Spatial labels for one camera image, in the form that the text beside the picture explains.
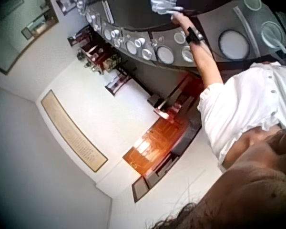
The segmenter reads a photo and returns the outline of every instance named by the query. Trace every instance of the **white blouse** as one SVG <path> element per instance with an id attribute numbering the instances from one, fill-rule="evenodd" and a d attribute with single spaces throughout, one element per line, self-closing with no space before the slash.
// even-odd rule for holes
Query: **white blouse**
<path id="1" fill-rule="evenodd" d="M 214 83 L 200 95 L 198 110 L 219 163 L 242 133 L 260 126 L 286 128 L 286 66 L 254 63 L 226 84 Z"/>

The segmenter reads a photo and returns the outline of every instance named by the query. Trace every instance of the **framed picture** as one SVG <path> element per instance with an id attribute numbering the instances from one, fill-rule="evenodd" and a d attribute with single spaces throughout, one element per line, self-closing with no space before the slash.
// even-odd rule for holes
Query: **framed picture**
<path id="1" fill-rule="evenodd" d="M 27 40 L 29 40 L 33 36 L 28 27 L 25 27 L 23 30 L 21 30 L 21 33 Z"/>
<path id="2" fill-rule="evenodd" d="M 71 10 L 76 8 L 76 2 L 75 0 L 57 0 L 57 5 L 61 9 L 63 15 L 67 15 Z"/>
<path id="3" fill-rule="evenodd" d="M 69 147 L 93 172 L 97 172 L 108 161 L 108 158 L 73 122 L 52 90 L 46 94 L 41 104 Z"/>

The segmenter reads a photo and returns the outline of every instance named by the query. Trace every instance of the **gray panel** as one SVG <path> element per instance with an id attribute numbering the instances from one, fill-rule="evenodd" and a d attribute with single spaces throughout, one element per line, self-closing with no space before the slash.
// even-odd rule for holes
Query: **gray panel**
<path id="1" fill-rule="evenodd" d="M 255 37 L 255 40 L 257 42 L 261 55 L 265 56 L 265 55 L 274 53 L 276 51 L 279 51 L 280 49 L 271 49 L 267 45 L 265 45 L 261 37 L 261 28 L 265 22 L 268 22 L 268 21 L 274 22 L 281 28 L 280 23 L 278 22 L 278 20 L 276 19 L 272 11 L 268 8 L 268 6 L 263 4 L 262 8 L 259 11 L 252 11 L 252 10 L 249 10 L 244 5 L 243 1 L 240 1 L 238 7 L 243 13 L 244 17 L 246 18 L 249 26 L 251 27 L 251 30 L 253 32 L 253 35 Z M 282 44 L 286 46 L 286 35 L 282 28 L 281 28 L 281 32 L 283 35 Z"/>
<path id="2" fill-rule="evenodd" d="M 179 27 L 173 30 L 168 31 L 161 31 L 161 32 L 152 32 L 153 39 L 157 41 L 157 46 L 166 46 L 170 48 L 173 51 L 174 54 L 174 63 L 172 65 L 175 66 L 183 66 L 183 67 L 195 67 L 196 64 L 186 62 L 182 57 L 182 48 L 184 46 L 188 46 L 188 44 L 185 42 L 184 44 L 178 44 L 174 40 L 174 35 L 177 32 L 182 32 L 183 30 Z"/>
<path id="3" fill-rule="evenodd" d="M 148 32 L 131 32 L 131 31 L 127 31 L 127 30 L 123 30 L 123 40 L 124 40 L 124 49 L 126 50 L 126 52 L 128 53 L 128 55 L 133 56 L 132 54 L 130 54 L 127 49 L 126 49 L 126 42 L 127 41 L 132 41 L 134 42 L 136 39 L 139 38 L 144 38 L 145 39 L 145 44 L 141 47 L 141 48 L 137 48 L 137 54 L 136 56 L 143 58 L 142 57 L 142 50 L 143 49 L 148 49 L 151 53 L 152 53 L 152 61 L 156 61 L 156 55 L 154 53 L 154 49 L 151 46 L 151 41 L 148 35 Z"/>
<path id="4" fill-rule="evenodd" d="M 98 12 L 102 18 L 102 20 L 106 20 L 106 13 L 102 4 L 102 1 L 98 1 L 94 4 L 90 4 L 87 6 L 88 9 L 90 9 L 93 12 Z"/>
<path id="5" fill-rule="evenodd" d="M 114 43 L 113 43 L 113 38 L 111 38 L 111 40 L 109 41 L 108 39 L 105 38 L 105 31 L 108 30 L 109 32 L 112 32 L 113 30 L 118 30 L 120 32 L 120 34 L 115 37 L 115 39 L 119 39 L 119 40 L 123 40 L 123 37 L 122 37 L 122 29 L 120 27 L 116 27 L 116 26 L 113 26 L 107 22 L 104 22 L 102 21 L 102 37 L 105 39 L 105 41 L 107 41 L 108 43 L 110 43 L 113 47 L 117 48 Z M 124 43 L 121 42 L 121 46 L 120 48 L 124 48 Z"/>
<path id="6" fill-rule="evenodd" d="M 222 32 L 226 30 L 234 30 L 244 35 L 249 41 L 249 37 L 247 36 L 241 21 L 233 11 L 233 7 L 236 7 L 237 5 L 238 1 L 233 1 L 216 10 L 198 15 L 198 19 L 204 29 L 214 58 L 217 62 L 231 61 L 225 58 L 218 46 L 218 38 Z M 256 58 L 255 53 L 252 47 L 250 47 L 250 54 L 248 59 L 254 58 Z"/>
<path id="7" fill-rule="evenodd" d="M 96 12 L 96 11 L 94 11 L 92 8 L 87 8 L 87 10 L 86 10 L 86 20 L 87 20 L 87 14 L 89 14 L 90 15 L 90 17 L 92 17 L 92 16 L 95 16 L 96 17 L 96 21 L 98 21 L 99 20 L 99 24 L 100 24 L 100 27 L 101 27 L 101 29 L 100 30 L 95 30 L 98 34 L 102 34 L 102 19 L 101 19 L 101 17 L 100 17 L 100 15 L 98 15 L 98 12 Z M 93 24 L 93 22 L 92 23 L 89 23 L 90 25 L 91 25 L 91 27 L 92 28 L 94 28 L 94 24 Z"/>

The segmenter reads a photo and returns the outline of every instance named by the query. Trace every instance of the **hand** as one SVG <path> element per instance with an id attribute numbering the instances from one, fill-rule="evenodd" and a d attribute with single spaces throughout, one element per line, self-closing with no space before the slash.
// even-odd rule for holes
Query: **hand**
<path id="1" fill-rule="evenodd" d="M 180 25 L 186 35 L 189 33 L 187 29 L 194 26 L 191 20 L 180 12 L 174 12 L 171 21 L 176 25 Z"/>
<path id="2" fill-rule="evenodd" d="M 172 14 L 171 21 L 172 21 L 175 25 L 180 25 L 181 22 L 183 21 L 183 17 L 185 17 L 185 16 L 183 15 L 183 13 L 174 12 L 174 13 Z"/>

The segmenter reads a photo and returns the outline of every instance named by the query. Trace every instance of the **wooden cabinet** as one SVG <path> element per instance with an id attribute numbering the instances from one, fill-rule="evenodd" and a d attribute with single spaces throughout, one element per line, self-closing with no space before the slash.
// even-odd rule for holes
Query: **wooden cabinet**
<path id="1" fill-rule="evenodd" d="M 186 127 L 186 121 L 178 120 L 171 124 L 159 118 L 124 155 L 124 160 L 142 176 L 147 176 L 169 154 Z"/>

